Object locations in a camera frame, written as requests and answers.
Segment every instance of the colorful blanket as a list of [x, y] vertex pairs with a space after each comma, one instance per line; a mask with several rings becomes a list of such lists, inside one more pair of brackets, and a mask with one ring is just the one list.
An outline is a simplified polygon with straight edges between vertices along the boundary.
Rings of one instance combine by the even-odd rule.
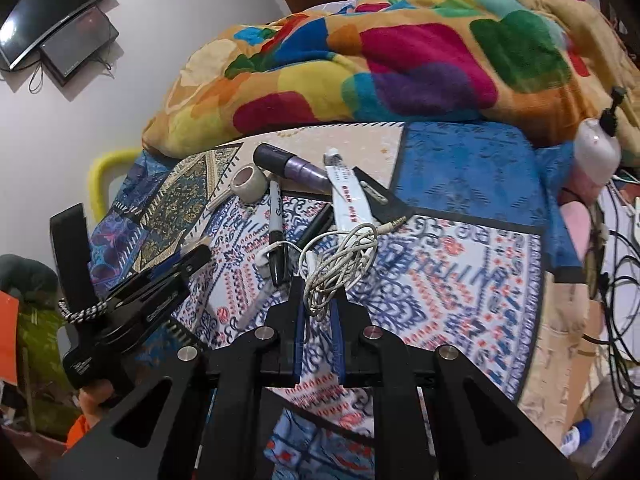
[[[487, 118], [549, 146], [636, 76], [586, 0], [357, 0], [231, 27], [191, 56], [143, 144], [184, 158], [301, 124]], [[627, 164], [640, 154], [638, 124], [629, 98]]]

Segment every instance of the monitor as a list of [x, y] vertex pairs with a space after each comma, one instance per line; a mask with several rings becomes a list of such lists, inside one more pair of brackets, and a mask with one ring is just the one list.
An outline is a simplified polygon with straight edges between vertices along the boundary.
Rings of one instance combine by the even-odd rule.
[[19, 0], [0, 27], [0, 62], [10, 70], [62, 23], [98, 0]]

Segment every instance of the tape roll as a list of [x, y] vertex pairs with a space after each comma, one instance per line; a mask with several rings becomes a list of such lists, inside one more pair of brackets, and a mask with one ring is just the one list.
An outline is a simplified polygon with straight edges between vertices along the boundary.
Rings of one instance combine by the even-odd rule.
[[267, 177], [255, 164], [247, 164], [231, 179], [231, 191], [245, 204], [258, 202], [267, 193]]

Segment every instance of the metal screw head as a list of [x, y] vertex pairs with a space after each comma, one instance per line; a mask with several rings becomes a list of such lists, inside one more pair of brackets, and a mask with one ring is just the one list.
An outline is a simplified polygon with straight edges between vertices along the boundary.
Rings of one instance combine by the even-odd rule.
[[255, 329], [255, 336], [258, 339], [262, 339], [266, 341], [267, 339], [271, 339], [275, 335], [276, 331], [270, 326], [261, 326]]
[[191, 361], [198, 355], [198, 350], [194, 346], [183, 346], [178, 350], [178, 359], [180, 361]]
[[382, 337], [382, 329], [379, 326], [369, 325], [364, 328], [362, 335], [367, 339], [380, 339]]
[[457, 358], [460, 355], [460, 352], [455, 346], [443, 345], [438, 348], [438, 354], [440, 354], [440, 357], [446, 359], [447, 361], [453, 361], [453, 359]]

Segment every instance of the human hand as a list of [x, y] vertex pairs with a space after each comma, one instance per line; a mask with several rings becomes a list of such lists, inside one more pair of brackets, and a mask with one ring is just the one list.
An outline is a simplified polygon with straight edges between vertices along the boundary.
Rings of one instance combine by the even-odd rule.
[[80, 388], [78, 401], [80, 409], [90, 428], [94, 427], [107, 410], [100, 406], [113, 395], [113, 385], [107, 379], [100, 379]]

